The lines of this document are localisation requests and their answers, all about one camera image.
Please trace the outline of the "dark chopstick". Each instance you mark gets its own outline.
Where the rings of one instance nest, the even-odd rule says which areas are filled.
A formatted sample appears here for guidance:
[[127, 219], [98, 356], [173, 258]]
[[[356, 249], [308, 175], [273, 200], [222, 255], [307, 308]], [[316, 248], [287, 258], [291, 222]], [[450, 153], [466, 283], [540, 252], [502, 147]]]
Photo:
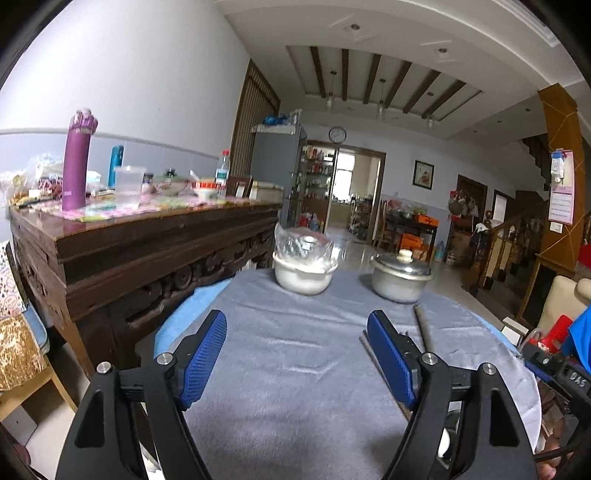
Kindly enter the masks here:
[[388, 383], [387, 377], [385, 375], [385, 372], [383, 371], [379, 360], [377, 359], [377, 356], [374, 353], [374, 350], [372, 348], [372, 346], [370, 346], [370, 342], [369, 342], [369, 338], [367, 335], [367, 331], [363, 330], [363, 334], [360, 337], [360, 342], [363, 344], [363, 347], [365, 348], [366, 352], [368, 353], [370, 360], [372, 360], [374, 366], [376, 367], [376, 369], [378, 370], [379, 374], [381, 375], [384, 383], [387, 385], [389, 392], [391, 393], [391, 396], [394, 398], [394, 402], [396, 402], [396, 404], [398, 405], [401, 413], [403, 413], [403, 415], [405, 416], [407, 421], [411, 420], [412, 417], [412, 412], [399, 400], [396, 399], [396, 397], [394, 396], [394, 393], [392, 392], [391, 388], [390, 388], [390, 384]]
[[418, 327], [420, 330], [420, 334], [422, 337], [422, 342], [426, 352], [434, 353], [435, 349], [433, 346], [433, 340], [429, 328], [429, 324], [427, 322], [427, 318], [425, 316], [424, 310], [421, 305], [415, 304], [413, 306], [415, 318], [417, 319]]

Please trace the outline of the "white step stool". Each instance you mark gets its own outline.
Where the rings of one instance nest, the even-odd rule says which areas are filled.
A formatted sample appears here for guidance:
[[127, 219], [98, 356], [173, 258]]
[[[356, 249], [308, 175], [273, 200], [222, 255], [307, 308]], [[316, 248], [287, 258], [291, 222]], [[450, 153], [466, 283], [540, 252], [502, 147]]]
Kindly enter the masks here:
[[502, 320], [501, 333], [514, 346], [519, 346], [521, 342], [527, 337], [530, 329], [510, 317], [505, 317]]

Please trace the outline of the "aluminium pot with lid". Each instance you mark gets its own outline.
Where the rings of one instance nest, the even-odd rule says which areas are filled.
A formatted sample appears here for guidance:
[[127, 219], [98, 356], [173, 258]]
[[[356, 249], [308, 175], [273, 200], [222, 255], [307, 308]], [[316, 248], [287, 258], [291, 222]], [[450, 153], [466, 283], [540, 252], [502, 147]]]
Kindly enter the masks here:
[[408, 249], [397, 254], [381, 253], [370, 259], [373, 266], [372, 286], [383, 298], [402, 303], [416, 303], [432, 279], [428, 263], [415, 259]]

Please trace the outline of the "grey fleece table cloth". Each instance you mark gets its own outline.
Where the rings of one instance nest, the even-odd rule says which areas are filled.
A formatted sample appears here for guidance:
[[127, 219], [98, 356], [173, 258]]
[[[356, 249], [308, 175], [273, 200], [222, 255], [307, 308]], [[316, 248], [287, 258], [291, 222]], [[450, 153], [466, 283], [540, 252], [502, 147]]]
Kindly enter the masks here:
[[184, 415], [215, 479], [380, 479], [407, 421], [363, 347], [383, 311], [421, 337], [414, 309], [375, 293], [368, 274], [339, 270], [315, 296], [287, 291], [273, 271], [200, 287], [156, 333], [176, 348], [211, 310], [228, 334], [204, 394]]

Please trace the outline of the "red plastic chair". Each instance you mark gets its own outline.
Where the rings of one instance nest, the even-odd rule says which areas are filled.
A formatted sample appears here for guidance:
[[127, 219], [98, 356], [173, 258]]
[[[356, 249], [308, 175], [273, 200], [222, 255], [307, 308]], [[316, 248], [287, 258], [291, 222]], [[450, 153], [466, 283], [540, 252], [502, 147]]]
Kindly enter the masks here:
[[537, 331], [529, 340], [529, 343], [543, 351], [556, 354], [566, 341], [572, 324], [573, 320], [570, 317], [561, 315], [547, 334], [543, 335]]

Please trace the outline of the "carved dark wooden sideboard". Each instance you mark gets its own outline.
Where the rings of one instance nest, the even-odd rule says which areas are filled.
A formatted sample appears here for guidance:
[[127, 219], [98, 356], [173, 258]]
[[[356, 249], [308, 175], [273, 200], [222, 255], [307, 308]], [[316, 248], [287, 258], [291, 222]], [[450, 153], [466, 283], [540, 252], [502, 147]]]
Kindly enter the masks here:
[[280, 207], [249, 199], [96, 222], [10, 208], [16, 260], [41, 318], [91, 376], [133, 368], [136, 344], [194, 289], [266, 268]]

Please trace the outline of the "dark dining table background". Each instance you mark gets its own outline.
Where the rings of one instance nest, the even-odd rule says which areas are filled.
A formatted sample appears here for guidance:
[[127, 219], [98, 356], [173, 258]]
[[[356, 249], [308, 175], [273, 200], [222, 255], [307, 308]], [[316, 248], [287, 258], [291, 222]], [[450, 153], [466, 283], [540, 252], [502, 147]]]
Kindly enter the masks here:
[[437, 219], [423, 214], [407, 218], [391, 212], [386, 223], [394, 231], [394, 252], [410, 250], [414, 259], [431, 262], [439, 227]]

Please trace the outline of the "white pot with plastic bag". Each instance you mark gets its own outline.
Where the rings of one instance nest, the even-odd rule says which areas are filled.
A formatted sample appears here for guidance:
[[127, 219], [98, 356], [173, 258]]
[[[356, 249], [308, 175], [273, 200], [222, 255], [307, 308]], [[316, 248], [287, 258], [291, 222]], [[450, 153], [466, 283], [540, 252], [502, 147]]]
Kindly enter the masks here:
[[301, 295], [321, 294], [329, 287], [344, 250], [331, 238], [307, 227], [274, 227], [273, 269], [283, 289]]

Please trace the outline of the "patterned gift bag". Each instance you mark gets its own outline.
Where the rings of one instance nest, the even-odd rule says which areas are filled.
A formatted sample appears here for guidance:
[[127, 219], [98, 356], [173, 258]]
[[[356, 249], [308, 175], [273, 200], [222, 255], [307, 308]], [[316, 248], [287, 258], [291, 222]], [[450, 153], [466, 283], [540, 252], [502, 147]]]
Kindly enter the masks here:
[[1, 243], [1, 318], [15, 317], [23, 314], [28, 307], [28, 300], [14, 256], [8, 240]]

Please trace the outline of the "red white bowl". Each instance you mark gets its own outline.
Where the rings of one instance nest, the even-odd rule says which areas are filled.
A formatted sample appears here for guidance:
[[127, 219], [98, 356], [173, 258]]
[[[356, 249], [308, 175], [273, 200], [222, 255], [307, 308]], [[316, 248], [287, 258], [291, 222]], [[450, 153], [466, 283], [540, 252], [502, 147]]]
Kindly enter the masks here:
[[191, 189], [197, 198], [204, 201], [215, 199], [218, 195], [215, 182], [194, 181], [191, 183]]

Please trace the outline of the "glass lid green bowl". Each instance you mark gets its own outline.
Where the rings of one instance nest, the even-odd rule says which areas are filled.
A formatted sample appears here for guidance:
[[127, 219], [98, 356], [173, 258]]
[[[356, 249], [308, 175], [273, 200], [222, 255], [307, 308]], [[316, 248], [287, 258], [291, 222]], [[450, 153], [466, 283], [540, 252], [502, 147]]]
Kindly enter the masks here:
[[173, 197], [185, 191], [190, 186], [190, 182], [186, 177], [178, 175], [176, 170], [171, 168], [161, 175], [154, 176], [152, 186], [157, 194]]

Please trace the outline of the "clear water bottle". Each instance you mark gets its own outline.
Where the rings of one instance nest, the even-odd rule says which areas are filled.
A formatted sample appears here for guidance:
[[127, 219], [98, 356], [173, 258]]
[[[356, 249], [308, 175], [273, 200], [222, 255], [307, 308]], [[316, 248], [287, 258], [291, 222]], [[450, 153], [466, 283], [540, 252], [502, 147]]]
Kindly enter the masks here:
[[215, 186], [217, 190], [217, 198], [221, 199], [226, 196], [228, 190], [228, 176], [230, 171], [230, 158], [229, 151], [223, 150], [221, 156], [218, 159], [215, 169]]

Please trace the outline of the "clear plastic container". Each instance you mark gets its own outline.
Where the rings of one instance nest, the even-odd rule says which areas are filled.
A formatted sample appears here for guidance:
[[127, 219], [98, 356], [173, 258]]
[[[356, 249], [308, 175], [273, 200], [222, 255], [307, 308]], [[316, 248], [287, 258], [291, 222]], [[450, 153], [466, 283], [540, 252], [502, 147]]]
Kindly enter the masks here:
[[115, 202], [118, 206], [137, 207], [140, 203], [144, 167], [119, 166], [115, 174]]

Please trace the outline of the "white chest freezer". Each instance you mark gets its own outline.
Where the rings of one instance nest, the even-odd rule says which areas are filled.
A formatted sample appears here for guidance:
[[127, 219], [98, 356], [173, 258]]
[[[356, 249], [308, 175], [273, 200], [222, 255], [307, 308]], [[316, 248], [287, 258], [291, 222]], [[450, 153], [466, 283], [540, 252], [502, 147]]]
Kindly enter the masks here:
[[283, 193], [283, 186], [270, 182], [253, 181], [249, 198], [252, 200], [281, 204], [283, 203]]

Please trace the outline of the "teal thermos bottle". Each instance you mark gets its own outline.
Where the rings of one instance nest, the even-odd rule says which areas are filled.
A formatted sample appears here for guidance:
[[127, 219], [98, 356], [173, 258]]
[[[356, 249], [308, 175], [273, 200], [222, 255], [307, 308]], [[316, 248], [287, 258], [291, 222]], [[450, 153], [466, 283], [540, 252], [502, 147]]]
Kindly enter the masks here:
[[116, 169], [122, 165], [124, 146], [116, 145], [111, 150], [108, 168], [107, 187], [113, 189], [116, 182]]

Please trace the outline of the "grey refrigerator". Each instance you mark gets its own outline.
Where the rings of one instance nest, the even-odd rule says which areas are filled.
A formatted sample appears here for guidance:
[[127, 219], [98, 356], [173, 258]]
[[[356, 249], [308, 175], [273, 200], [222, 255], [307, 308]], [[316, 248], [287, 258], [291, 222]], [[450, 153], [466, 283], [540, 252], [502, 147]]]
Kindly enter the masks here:
[[307, 133], [300, 123], [252, 128], [254, 143], [250, 175], [259, 182], [266, 182], [283, 188], [280, 200], [280, 223], [287, 225], [290, 210], [290, 194], [297, 176], [301, 148], [307, 140]]

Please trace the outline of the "purple thermos bottle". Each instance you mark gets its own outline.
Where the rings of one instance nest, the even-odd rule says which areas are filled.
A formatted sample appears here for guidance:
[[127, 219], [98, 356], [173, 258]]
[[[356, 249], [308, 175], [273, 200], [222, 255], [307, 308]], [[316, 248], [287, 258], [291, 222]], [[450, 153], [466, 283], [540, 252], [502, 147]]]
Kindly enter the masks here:
[[98, 120], [88, 108], [77, 110], [70, 121], [63, 162], [63, 211], [75, 210], [85, 205], [90, 140], [97, 126]]

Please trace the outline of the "framed wall picture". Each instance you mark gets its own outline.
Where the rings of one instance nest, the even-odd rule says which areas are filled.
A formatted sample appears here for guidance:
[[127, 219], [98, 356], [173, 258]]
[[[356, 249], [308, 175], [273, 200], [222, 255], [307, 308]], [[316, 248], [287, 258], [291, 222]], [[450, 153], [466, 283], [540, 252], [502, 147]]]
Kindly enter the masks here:
[[416, 160], [413, 173], [413, 185], [431, 190], [433, 188], [434, 172], [435, 166], [433, 164]]

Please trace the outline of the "wall calendar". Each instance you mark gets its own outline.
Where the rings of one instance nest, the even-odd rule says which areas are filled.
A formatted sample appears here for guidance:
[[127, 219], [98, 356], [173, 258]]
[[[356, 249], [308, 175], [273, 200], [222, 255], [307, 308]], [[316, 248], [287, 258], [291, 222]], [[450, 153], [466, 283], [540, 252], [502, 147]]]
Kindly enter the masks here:
[[574, 223], [575, 179], [574, 155], [558, 149], [551, 154], [551, 189], [549, 220], [566, 225]]

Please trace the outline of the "round wall clock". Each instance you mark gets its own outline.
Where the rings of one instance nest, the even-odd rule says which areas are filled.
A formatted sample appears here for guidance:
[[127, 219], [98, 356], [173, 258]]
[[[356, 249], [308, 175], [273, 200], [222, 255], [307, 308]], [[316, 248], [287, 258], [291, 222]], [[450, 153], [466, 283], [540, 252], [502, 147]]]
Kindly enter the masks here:
[[334, 126], [331, 129], [329, 129], [329, 141], [332, 142], [332, 144], [342, 144], [346, 141], [346, 139], [348, 138], [348, 133], [346, 132], [346, 129], [342, 126]]

